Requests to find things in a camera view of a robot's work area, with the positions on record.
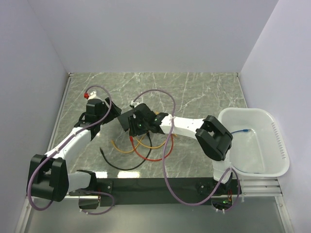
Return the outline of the black network switch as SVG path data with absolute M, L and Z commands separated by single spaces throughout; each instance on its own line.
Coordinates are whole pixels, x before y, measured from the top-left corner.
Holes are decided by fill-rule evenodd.
M 137 122 L 134 109 L 122 113 L 118 116 L 118 121 L 125 132 L 130 129 L 134 129 L 135 123 Z

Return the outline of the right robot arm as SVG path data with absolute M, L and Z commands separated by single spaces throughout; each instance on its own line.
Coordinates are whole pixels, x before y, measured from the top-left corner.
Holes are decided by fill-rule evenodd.
M 131 136 L 150 131 L 197 140 L 203 153 L 212 160 L 215 191 L 224 194 L 231 188 L 230 162 L 226 155 L 231 149 L 233 135 L 216 117 L 208 115 L 192 119 L 168 113 L 156 114 L 142 103 L 128 112 L 127 120 Z

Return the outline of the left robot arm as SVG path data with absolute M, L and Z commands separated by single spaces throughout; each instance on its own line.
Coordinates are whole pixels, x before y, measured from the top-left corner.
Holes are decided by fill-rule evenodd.
M 92 195 L 98 183 L 94 172 L 78 170 L 68 173 L 67 163 L 91 142 L 103 124 L 121 114 L 109 97 L 105 100 L 89 98 L 86 111 L 81 114 L 70 134 L 54 149 L 44 155 L 32 157 L 29 167 L 27 197 L 38 197 L 60 202 L 68 192 L 81 189 Z

